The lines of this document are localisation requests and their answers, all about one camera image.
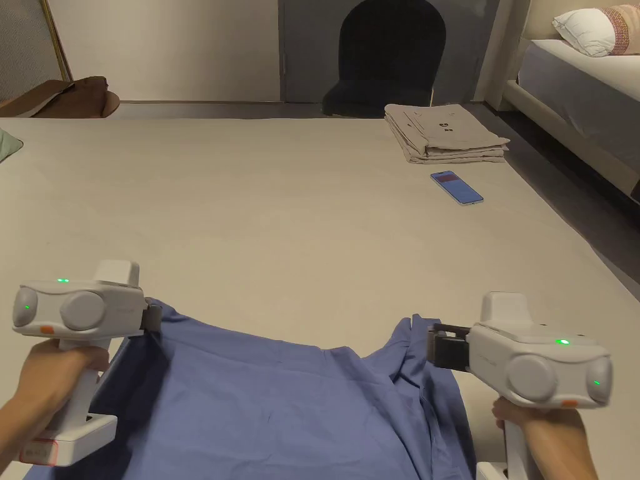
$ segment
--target beige floor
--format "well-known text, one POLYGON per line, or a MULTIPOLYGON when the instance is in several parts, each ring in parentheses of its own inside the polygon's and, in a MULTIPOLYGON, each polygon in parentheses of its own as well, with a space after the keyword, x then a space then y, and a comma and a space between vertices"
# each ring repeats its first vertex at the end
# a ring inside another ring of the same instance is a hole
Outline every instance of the beige floor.
MULTIPOLYGON (((555 145, 542 131, 533 131, 536 148, 501 122, 489 109, 469 107, 484 124, 501 129, 511 139, 511 165, 518 173, 593 247, 623 285, 640 300, 640 207, 631 216, 603 195, 589 179, 571 171, 564 164, 572 157, 561 145, 555 145)), ((122 104, 113 118, 317 118, 322 117, 318 104, 122 104)), ((535 126, 518 119, 523 128, 535 126)))

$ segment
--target white mattress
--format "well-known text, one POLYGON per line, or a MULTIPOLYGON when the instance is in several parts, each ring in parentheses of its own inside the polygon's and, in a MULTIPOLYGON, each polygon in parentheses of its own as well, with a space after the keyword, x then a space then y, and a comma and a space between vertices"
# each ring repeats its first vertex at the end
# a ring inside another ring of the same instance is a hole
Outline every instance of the white mattress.
POLYGON ((533 40, 519 85, 640 173, 640 56, 591 58, 562 40, 533 40))
MULTIPOLYGON (((539 322, 611 350, 613 404, 584 418, 600 478, 636 477, 640 304, 507 163, 456 165, 485 198, 461 207, 384 120, 0 128, 25 143, 0 164, 0 403, 35 341, 10 330, 20 282, 84 278, 104 258, 137 260, 145 294, 206 323, 361 355, 403 316, 470 325, 486 292, 521 291, 539 322)), ((477 451, 500 458, 495 393, 458 379, 477 451)))

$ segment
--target smartphone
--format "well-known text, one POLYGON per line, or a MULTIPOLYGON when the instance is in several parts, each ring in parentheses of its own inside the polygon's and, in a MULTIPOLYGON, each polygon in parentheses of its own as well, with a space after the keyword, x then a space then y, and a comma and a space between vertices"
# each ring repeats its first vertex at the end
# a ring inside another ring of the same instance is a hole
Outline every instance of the smartphone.
POLYGON ((460 205, 473 205, 484 202, 484 198, 477 191, 464 183, 459 176, 450 170, 434 173, 431 178, 460 205))

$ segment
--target stack of folded clothes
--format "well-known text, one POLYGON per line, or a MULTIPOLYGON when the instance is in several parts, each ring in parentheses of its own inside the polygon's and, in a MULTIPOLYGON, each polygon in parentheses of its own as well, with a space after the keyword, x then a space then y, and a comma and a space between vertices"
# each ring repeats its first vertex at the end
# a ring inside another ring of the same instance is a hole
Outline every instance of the stack of folded clothes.
POLYGON ((387 105, 385 119, 411 163, 502 162, 509 140, 460 105, 387 105))

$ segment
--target blue cloth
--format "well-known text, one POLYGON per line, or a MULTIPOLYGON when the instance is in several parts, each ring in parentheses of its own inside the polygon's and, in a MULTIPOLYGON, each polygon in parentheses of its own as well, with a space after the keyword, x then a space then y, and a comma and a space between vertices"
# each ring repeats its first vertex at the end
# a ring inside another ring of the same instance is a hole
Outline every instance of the blue cloth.
POLYGON ((92 412, 116 439, 36 479, 471 480, 450 371, 426 362, 436 320, 403 319, 367 358, 222 330, 163 308, 162 336, 119 352, 92 412))

